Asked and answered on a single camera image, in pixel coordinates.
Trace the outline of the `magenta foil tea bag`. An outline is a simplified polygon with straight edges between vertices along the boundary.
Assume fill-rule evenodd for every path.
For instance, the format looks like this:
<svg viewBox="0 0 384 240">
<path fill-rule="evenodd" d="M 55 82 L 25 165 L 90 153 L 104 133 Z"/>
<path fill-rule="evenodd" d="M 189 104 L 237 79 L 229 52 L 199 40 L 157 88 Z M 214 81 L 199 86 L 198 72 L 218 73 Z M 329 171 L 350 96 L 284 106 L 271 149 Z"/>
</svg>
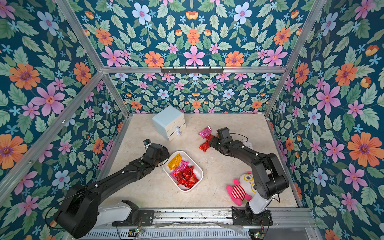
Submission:
<svg viewBox="0 0 384 240">
<path fill-rule="evenodd" d="M 209 137 L 211 134 L 212 134 L 212 129 L 210 128 L 210 126 L 205 127 L 203 130 L 201 130 L 201 131 L 199 132 L 199 135 L 200 135 L 203 139 L 206 139 L 206 138 Z"/>
<path fill-rule="evenodd" d="M 171 176 L 174 178 L 175 181 L 179 181 L 183 177 L 183 171 L 187 168 L 188 165 L 189 162 L 182 160 L 181 165 L 175 170 L 173 170 Z"/>
</svg>

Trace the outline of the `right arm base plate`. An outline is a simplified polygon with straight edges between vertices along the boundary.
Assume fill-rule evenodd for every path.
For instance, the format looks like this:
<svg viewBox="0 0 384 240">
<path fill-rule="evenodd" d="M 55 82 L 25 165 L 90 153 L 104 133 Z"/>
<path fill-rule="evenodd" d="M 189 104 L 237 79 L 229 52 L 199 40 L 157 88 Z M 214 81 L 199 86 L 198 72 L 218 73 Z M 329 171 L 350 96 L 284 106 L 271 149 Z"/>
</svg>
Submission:
<svg viewBox="0 0 384 240">
<path fill-rule="evenodd" d="M 231 207 L 233 225 L 239 226 L 272 226 L 272 212 L 265 210 L 260 214 L 254 214 L 250 209 L 238 209 Z"/>
</svg>

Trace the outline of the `red foil tea bag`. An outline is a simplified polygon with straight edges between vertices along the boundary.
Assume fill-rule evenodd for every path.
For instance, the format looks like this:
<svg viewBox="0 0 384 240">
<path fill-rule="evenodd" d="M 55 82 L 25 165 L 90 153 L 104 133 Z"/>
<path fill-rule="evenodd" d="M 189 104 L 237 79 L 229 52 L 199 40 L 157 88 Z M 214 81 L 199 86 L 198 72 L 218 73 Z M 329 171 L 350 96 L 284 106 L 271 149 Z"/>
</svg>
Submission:
<svg viewBox="0 0 384 240">
<path fill-rule="evenodd" d="M 208 135 L 206 137 L 206 141 L 200 145 L 200 150 L 202 150 L 204 153 L 210 148 L 210 141 L 212 140 L 214 136 Z"/>
<path fill-rule="evenodd" d="M 194 166 L 187 166 L 187 168 L 183 171 L 183 177 L 177 181 L 177 185 L 182 185 L 188 190 L 194 187 L 199 182 L 199 179 L 194 173 L 194 169 Z"/>
</svg>

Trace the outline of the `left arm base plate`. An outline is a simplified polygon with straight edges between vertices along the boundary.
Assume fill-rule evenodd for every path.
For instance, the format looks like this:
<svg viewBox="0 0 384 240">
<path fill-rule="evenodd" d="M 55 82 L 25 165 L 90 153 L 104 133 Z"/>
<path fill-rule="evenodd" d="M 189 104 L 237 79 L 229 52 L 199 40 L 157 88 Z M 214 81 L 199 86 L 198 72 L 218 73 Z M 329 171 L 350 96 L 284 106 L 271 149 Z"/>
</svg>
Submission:
<svg viewBox="0 0 384 240">
<path fill-rule="evenodd" d="M 114 227 L 133 227 L 151 226 L 154 220 L 154 210 L 144 210 L 139 208 L 136 204 L 129 200 L 123 200 L 122 204 L 124 207 L 130 207 L 130 214 L 121 221 L 115 221 L 112 223 Z"/>
</svg>

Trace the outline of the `yellow foil tea bag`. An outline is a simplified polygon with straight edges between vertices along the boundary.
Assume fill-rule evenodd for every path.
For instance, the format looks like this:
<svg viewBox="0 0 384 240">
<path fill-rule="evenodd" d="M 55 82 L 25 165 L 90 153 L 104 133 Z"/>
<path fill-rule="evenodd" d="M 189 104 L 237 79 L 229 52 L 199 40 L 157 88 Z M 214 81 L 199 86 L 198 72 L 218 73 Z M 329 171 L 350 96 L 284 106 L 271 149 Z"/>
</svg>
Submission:
<svg viewBox="0 0 384 240">
<path fill-rule="evenodd" d="M 168 164 L 170 171 L 173 171 L 178 168 L 182 160 L 183 158 L 179 154 L 177 154 Z"/>
</svg>

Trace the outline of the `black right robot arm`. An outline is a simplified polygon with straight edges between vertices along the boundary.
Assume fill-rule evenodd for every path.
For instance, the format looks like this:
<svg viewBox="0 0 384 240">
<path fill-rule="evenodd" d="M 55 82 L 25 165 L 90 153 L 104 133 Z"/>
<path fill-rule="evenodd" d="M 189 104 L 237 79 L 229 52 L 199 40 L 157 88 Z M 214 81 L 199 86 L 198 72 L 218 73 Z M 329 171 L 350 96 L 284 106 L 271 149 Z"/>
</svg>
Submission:
<svg viewBox="0 0 384 240">
<path fill-rule="evenodd" d="M 247 147 L 242 141 L 234 140 L 230 129 L 221 128 L 209 143 L 221 154 L 239 159 L 252 169 L 256 195 L 247 203 L 251 216 L 264 212 L 272 200 L 280 201 L 280 194 L 290 186 L 287 174 L 277 155 L 259 153 Z"/>
</svg>

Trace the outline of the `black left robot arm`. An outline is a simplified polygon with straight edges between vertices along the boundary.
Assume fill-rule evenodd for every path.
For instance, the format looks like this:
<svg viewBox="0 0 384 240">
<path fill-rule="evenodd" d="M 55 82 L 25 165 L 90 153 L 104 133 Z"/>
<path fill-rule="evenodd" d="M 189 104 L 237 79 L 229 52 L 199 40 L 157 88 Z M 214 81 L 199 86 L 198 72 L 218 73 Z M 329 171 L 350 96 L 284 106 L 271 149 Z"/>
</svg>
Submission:
<svg viewBox="0 0 384 240">
<path fill-rule="evenodd" d="M 149 175 L 159 163 L 170 158 L 165 146 L 147 144 L 146 152 L 123 169 L 95 183 L 70 188 L 55 215 L 55 221 L 76 239 L 94 227 L 125 221 L 133 207 L 127 203 L 101 207 L 100 204 L 123 187 Z"/>
</svg>

